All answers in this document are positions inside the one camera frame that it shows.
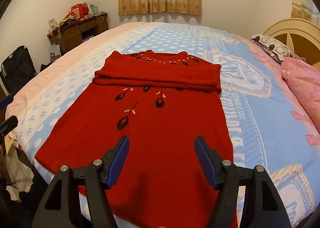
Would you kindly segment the red knitted sweater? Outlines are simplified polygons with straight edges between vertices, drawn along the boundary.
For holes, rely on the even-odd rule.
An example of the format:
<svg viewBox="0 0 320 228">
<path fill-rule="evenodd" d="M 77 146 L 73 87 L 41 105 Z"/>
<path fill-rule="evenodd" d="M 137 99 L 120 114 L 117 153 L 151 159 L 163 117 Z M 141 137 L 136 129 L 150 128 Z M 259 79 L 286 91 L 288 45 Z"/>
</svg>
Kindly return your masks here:
<svg viewBox="0 0 320 228">
<path fill-rule="evenodd" d="M 205 227 L 217 192 L 203 175 L 195 139 L 233 159 L 220 70 L 186 52 L 114 51 L 35 159 L 52 173 L 86 166 L 126 136 L 129 153 L 107 191 L 112 212 L 140 227 Z"/>
</svg>

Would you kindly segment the black folding chair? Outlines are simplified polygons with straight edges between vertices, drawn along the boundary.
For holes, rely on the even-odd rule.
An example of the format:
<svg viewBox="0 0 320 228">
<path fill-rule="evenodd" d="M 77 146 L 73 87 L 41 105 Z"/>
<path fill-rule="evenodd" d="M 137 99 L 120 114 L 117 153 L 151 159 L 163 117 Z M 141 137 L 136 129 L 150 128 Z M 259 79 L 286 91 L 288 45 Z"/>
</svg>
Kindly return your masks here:
<svg viewBox="0 0 320 228">
<path fill-rule="evenodd" d="M 29 50 L 18 47 L 1 64 L 1 80 L 8 93 L 16 95 L 37 75 Z"/>
</svg>

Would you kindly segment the white paper bag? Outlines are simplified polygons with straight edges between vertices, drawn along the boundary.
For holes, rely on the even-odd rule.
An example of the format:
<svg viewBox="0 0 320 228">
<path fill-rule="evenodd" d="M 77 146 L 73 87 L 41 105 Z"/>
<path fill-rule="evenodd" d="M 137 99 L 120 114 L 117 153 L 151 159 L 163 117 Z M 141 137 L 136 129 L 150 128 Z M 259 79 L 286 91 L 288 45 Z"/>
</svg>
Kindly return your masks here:
<svg viewBox="0 0 320 228">
<path fill-rule="evenodd" d="M 53 44 L 49 50 L 50 62 L 55 62 L 61 57 L 61 50 L 59 44 Z"/>
</svg>

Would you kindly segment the blue polka dot bed blanket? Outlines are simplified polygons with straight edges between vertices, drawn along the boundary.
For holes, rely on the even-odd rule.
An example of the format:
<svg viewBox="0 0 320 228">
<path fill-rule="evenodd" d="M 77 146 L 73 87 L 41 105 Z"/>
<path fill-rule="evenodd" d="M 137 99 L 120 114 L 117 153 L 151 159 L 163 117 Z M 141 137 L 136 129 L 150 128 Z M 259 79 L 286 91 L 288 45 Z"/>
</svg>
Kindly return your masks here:
<svg viewBox="0 0 320 228">
<path fill-rule="evenodd" d="M 107 191 L 122 227 L 204 227 L 217 192 L 204 177 L 198 136 L 223 159 L 262 166 L 291 226 L 319 204 L 319 71 L 276 62 L 254 40 L 169 23 L 127 23 L 39 73 L 6 111 L 10 133 L 51 181 L 127 136 Z"/>
</svg>

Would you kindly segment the dark wooden desk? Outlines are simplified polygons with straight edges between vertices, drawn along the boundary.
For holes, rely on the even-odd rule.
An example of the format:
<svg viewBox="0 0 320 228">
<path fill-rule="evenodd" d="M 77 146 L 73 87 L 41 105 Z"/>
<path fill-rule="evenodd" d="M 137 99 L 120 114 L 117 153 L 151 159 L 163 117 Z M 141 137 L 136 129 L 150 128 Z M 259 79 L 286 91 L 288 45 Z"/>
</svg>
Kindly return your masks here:
<svg viewBox="0 0 320 228">
<path fill-rule="evenodd" d="M 108 13 L 99 13 L 83 21 L 73 21 L 62 26 L 60 34 L 56 31 L 49 33 L 47 38 L 51 45 L 59 45 L 61 55 L 81 45 L 89 37 L 95 37 L 108 30 Z"/>
</svg>

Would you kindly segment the red gift box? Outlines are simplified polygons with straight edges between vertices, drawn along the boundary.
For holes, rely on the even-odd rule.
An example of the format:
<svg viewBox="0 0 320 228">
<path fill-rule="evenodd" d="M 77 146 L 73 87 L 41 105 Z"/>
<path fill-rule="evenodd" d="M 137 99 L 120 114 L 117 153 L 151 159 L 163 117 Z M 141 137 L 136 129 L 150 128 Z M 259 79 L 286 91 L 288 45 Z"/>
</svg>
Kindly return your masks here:
<svg viewBox="0 0 320 228">
<path fill-rule="evenodd" d="M 76 19 L 83 19 L 89 13 L 89 8 L 87 4 L 76 4 L 71 7 L 71 13 Z"/>
</svg>

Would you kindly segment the folded pink quilt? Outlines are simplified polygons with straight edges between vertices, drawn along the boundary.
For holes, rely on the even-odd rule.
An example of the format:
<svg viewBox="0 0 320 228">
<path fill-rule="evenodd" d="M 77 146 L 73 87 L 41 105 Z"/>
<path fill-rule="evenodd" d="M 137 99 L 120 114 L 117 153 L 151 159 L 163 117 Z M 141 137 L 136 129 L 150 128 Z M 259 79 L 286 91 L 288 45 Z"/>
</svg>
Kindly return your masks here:
<svg viewBox="0 0 320 228">
<path fill-rule="evenodd" d="M 281 75 L 319 131 L 319 70 L 286 57 L 281 63 Z"/>
</svg>

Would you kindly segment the grey patterned pillow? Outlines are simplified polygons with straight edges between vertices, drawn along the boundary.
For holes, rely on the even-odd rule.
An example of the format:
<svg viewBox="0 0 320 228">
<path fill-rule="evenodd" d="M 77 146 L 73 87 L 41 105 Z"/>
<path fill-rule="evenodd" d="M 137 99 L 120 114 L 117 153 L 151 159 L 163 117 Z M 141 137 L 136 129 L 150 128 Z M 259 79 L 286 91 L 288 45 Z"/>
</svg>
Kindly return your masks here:
<svg viewBox="0 0 320 228">
<path fill-rule="evenodd" d="M 254 41 L 261 49 L 263 49 L 273 60 L 281 64 L 285 57 L 291 57 L 296 60 L 306 61 L 306 58 L 298 56 L 290 50 L 281 41 L 267 35 L 256 34 L 250 40 Z"/>
</svg>

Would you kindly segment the cream wooden headboard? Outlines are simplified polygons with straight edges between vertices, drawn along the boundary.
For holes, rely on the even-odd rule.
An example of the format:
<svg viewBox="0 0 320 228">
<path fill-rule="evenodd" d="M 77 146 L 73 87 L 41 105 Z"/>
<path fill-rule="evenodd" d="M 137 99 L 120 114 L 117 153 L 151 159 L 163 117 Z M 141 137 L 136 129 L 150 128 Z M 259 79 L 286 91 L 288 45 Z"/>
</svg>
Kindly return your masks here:
<svg viewBox="0 0 320 228">
<path fill-rule="evenodd" d="M 304 19 L 289 18 L 270 26 L 264 34 L 285 41 L 291 51 L 319 70 L 319 27 Z"/>
</svg>

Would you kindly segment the beige curtain side window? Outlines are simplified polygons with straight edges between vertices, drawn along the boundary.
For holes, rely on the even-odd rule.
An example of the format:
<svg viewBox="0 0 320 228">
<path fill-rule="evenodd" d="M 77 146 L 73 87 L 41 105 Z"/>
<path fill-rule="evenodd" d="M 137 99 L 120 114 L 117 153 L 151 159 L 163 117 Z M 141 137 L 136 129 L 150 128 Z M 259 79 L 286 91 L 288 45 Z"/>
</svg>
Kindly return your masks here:
<svg viewBox="0 0 320 228">
<path fill-rule="evenodd" d="M 319 28 L 319 10 L 312 0 L 292 0 L 291 18 L 304 19 Z"/>
</svg>

